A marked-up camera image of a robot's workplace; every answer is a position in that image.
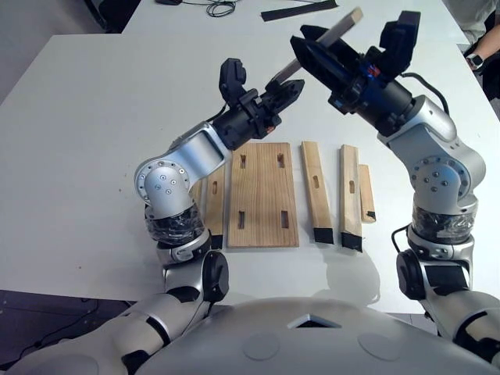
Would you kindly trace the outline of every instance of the robotic arm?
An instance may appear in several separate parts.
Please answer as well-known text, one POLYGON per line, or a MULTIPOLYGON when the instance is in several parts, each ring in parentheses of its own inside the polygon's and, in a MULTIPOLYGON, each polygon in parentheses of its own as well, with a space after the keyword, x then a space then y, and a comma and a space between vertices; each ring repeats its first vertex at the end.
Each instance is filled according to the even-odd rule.
POLYGON ((401 291, 421 303, 443 337, 494 362, 500 359, 500 301, 470 290, 473 189, 484 178, 484 161, 460 140, 443 109, 395 80, 411 61, 419 20, 419 13, 403 12, 387 23, 384 52, 371 47, 360 55, 342 40, 325 48, 316 41, 326 32, 320 27, 302 27, 305 39, 293 37, 291 44, 301 66, 331 90, 328 102, 374 126, 408 170, 415 194, 410 249, 397 259, 401 291))

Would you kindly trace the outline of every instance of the black cable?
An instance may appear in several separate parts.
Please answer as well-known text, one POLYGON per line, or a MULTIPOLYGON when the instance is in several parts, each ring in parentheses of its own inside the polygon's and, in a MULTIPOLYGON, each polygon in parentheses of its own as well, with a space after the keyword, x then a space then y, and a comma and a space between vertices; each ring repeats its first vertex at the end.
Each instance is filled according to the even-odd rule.
POLYGON ((236 9, 236 3, 240 0, 206 0, 206 2, 186 2, 183 4, 206 6, 206 14, 219 18, 230 15, 236 9))
POLYGON ((57 334, 58 332, 60 332, 60 331, 62 331, 62 330, 65 330, 66 328, 70 328, 70 327, 74 326, 75 324, 77 324, 78 322, 80 322, 80 321, 81 321, 83 318, 85 318, 86 316, 89 316, 89 315, 91 315, 91 314, 95 313, 98 309, 99 309, 99 300, 98 300, 98 299, 96 299, 96 300, 95 300, 95 307, 94 307, 92 310, 90 310, 89 312, 86 312, 84 315, 80 316, 78 319, 76 319, 75 321, 73 321, 71 324, 68 324, 68 325, 66 325, 66 326, 64 326, 64 327, 58 328, 57 330, 54 330, 53 332, 50 332, 50 333, 46 334, 46 335, 45 335, 44 337, 42 337, 40 340, 35 341, 32 345, 27 346, 26 348, 24 348, 24 349, 21 351, 21 353, 19 354, 19 356, 17 357, 17 359, 16 359, 15 361, 8 362, 8 363, 3 363, 2 365, 0 365, 0 369, 2 369, 2 370, 3 370, 6 366, 7 366, 7 368, 9 368, 9 367, 11 367, 12 365, 14 365, 14 363, 16 363, 16 362, 20 361, 20 360, 23 358, 24 353, 26 352, 26 350, 29 350, 29 349, 31 349, 31 348, 42 349, 42 348, 44 348, 44 347, 46 347, 46 346, 48 346, 48 345, 50 345, 50 344, 53 344, 53 343, 55 343, 55 342, 57 342, 57 341, 59 341, 59 340, 62 340, 62 338, 59 338, 59 339, 57 339, 57 340, 50 341, 50 342, 48 342, 48 343, 46 343, 46 344, 44 344, 44 343, 43 343, 43 341, 44 341, 46 338, 48 338, 48 337, 52 336, 53 334, 57 334))
POLYGON ((394 245, 395 249, 396 249, 396 252, 401 252, 401 250, 399 250, 399 247, 398 247, 398 244, 396 243, 396 234, 398 234, 399 232, 403 232, 404 230, 406 230, 407 228, 409 227, 409 225, 405 225, 404 227, 401 227, 399 229, 396 229, 394 232, 392 232, 391 234, 391 241, 392 241, 392 244, 394 245))
POLYGON ((441 104, 443 105, 443 110, 446 112, 447 115, 450 114, 448 103, 446 102, 445 96, 437 88, 435 88, 429 82, 424 80, 422 76, 420 76, 417 73, 402 73, 401 77, 403 78, 410 77, 418 80, 427 90, 432 91, 439 98, 439 100, 441 100, 441 104))
POLYGON ((224 111, 226 110, 226 107, 227 107, 227 103, 224 103, 224 106, 222 107, 222 109, 218 113, 213 115, 212 117, 205 120, 205 122, 209 123, 211 121, 214 121, 217 117, 219 117, 220 115, 222 115, 224 113, 224 111))

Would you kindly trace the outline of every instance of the wooden board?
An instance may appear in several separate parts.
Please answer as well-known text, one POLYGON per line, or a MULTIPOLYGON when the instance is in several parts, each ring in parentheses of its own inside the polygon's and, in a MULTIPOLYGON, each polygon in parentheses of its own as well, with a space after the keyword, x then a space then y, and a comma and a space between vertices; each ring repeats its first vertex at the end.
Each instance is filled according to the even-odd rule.
POLYGON ((340 167, 342 246, 361 251, 361 198, 356 147, 342 145, 340 167))
POLYGON ((328 206, 327 189, 321 170, 320 151, 316 142, 302 142, 302 160, 309 198, 309 212, 311 215, 312 227, 315 232, 315 240, 320 241, 321 230, 328 229, 328 243, 333 244, 332 222, 330 217, 330 207, 328 206))
POLYGON ((207 183, 205 226, 212 233, 212 248, 222 247, 224 190, 226 188, 225 170, 226 166, 221 166, 209 176, 207 183))
POLYGON ((375 207, 373 205, 370 169, 366 164, 359 164, 359 197, 361 198, 361 221, 375 223, 375 207))
POLYGON ((230 248, 298 246, 288 143, 247 143, 233 152, 230 248))

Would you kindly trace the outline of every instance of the wooden slat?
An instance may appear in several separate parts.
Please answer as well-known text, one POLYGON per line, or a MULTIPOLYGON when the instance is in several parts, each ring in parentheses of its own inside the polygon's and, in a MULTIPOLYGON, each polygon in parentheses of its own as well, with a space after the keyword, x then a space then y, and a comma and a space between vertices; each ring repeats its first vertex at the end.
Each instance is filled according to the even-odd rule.
POLYGON ((361 199, 359 196, 358 149, 341 147, 341 238, 342 245, 361 251, 361 199))
POLYGON ((233 152, 228 246, 298 246, 296 216, 290 145, 248 143, 233 152))
POLYGON ((329 241, 333 243, 332 222, 330 208, 328 206, 327 189, 321 170, 320 152, 316 142, 302 142, 302 159, 304 162, 307 192, 309 197, 309 212, 312 220, 312 227, 315 230, 315 240, 320 241, 316 234, 320 230, 328 229, 329 241))
POLYGON ((205 226, 210 229, 212 236, 223 234, 224 190, 226 188, 225 169, 225 166, 221 166, 208 178, 205 226))
POLYGON ((366 164, 359 164, 359 193, 361 198, 361 220, 364 223, 375 223, 375 207, 373 205, 370 170, 366 164))

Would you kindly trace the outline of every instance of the white tabletop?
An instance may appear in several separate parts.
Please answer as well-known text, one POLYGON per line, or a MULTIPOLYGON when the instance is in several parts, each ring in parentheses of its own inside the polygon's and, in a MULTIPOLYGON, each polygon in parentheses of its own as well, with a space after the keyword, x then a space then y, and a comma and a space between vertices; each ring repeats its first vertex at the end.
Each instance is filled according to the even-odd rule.
MULTIPOLYGON (((123 300, 163 289, 144 204, 134 193, 136 166, 220 109, 217 82, 226 57, 241 58, 246 87, 260 89, 293 53, 279 36, 229 37, 224 45, 196 40, 193 34, 87 35, 53 37, 46 45, 0 106, 0 289, 123 300)), ((500 297, 498 121, 450 43, 420 43, 410 69, 442 90, 462 139, 487 163, 477 189, 475 288, 500 297)), ((296 76, 306 79, 304 91, 266 141, 291 143, 300 248, 226 250, 225 302, 321 296, 385 312, 422 312, 398 289, 390 241, 411 218, 405 168, 361 118, 327 104, 325 87, 307 72, 296 76), (320 143, 336 234, 337 150, 357 146, 360 162, 370 165, 377 222, 363 225, 363 254, 311 241, 302 140, 320 143)), ((405 84, 415 95, 426 92, 411 79, 405 84)))
POLYGON ((380 32, 387 21, 396 20, 402 10, 416 10, 422 13, 420 40, 469 44, 441 0, 337 0, 339 7, 327 11, 272 22, 263 22, 260 16, 263 11, 304 4, 289 0, 240 0, 230 16, 211 18, 206 15, 205 7, 188 4, 161 5, 155 0, 142 0, 123 33, 195 34, 201 39, 206 38, 207 34, 247 34, 262 40, 270 34, 277 34, 289 38, 290 35, 297 34, 299 27, 305 23, 330 28, 347 12, 360 6, 364 18, 350 37, 378 45, 380 32))

